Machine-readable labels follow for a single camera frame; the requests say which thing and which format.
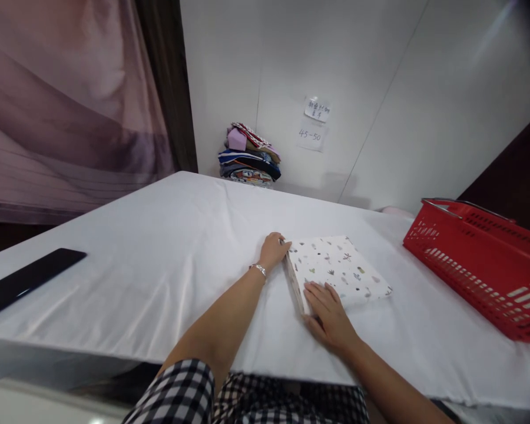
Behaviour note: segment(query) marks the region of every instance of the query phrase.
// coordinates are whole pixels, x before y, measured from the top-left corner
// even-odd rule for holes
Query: metal handle
[[[444,208],[440,208],[439,205],[435,204],[435,203],[432,203],[431,200],[447,200],[447,201],[454,201],[454,200],[451,200],[451,199],[446,199],[446,198],[423,198],[422,201],[424,203],[428,203],[434,207],[437,207],[438,209],[444,211],[445,213],[449,213],[451,216],[455,216],[456,218],[459,218],[459,219],[463,219],[461,216],[447,210],[447,209],[444,209]]]
[[[503,215],[499,215],[499,214],[496,213],[496,212],[490,211],[490,210],[488,210],[488,209],[485,209],[484,207],[478,206],[478,205],[476,205],[475,203],[471,203],[471,202],[468,202],[468,201],[466,201],[466,200],[454,200],[454,199],[449,199],[449,198],[445,198],[445,197],[432,197],[432,198],[423,198],[423,199],[422,199],[422,201],[423,201],[424,203],[428,203],[428,204],[431,204],[432,206],[439,207],[437,204],[432,203],[431,200],[450,201],[450,202],[464,203],[464,204],[466,204],[466,205],[469,205],[469,206],[472,206],[472,207],[476,207],[477,209],[481,209],[481,210],[484,211],[484,212],[490,213],[491,215],[494,215],[494,216],[496,216],[496,217],[498,217],[498,218],[502,218],[502,219],[504,219],[504,220],[506,220],[506,221],[509,221],[509,222],[511,222],[511,223],[515,223],[515,222],[516,222],[516,221],[513,220],[513,219],[506,218],[506,217],[504,217]],[[455,213],[453,213],[453,212],[450,212],[450,211],[447,210],[447,209],[442,209],[442,210],[445,211],[445,212],[447,212],[447,213],[449,213],[450,215],[457,216],[457,218],[463,219],[461,216],[459,216],[459,215],[457,215],[457,214],[455,214]]]

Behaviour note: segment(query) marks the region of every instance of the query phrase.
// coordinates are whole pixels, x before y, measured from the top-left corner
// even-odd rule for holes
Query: hand
[[[284,240],[281,233],[271,233],[267,236],[261,247],[259,265],[265,268],[267,275],[283,260],[292,244],[290,241],[280,244],[280,240]]]
[[[314,282],[305,283],[304,296],[321,321],[303,315],[304,323],[312,335],[344,361],[357,354],[363,342],[343,310],[336,289],[328,283],[325,287]]]

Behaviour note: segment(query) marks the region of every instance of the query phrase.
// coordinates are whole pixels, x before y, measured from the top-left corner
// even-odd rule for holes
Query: pile of folded fabric
[[[248,126],[233,122],[224,144],[218,153],[223,178],[267,188],[280,178],[278,152]]]

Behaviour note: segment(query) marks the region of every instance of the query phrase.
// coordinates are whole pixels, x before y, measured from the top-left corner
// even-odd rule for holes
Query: red plastic basket
[[[404,246],[508,338],[530,343],[530,231],[468,202],[422,203]]]

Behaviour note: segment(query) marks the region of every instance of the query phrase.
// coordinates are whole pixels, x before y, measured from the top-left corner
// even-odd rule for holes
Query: checkered pants
[[[124,424],[369,423],[357,387],[303,383],[299,395],[281,380],[231,373],[214,403],[214,376],[197,359],[169,367],[149,386]]]

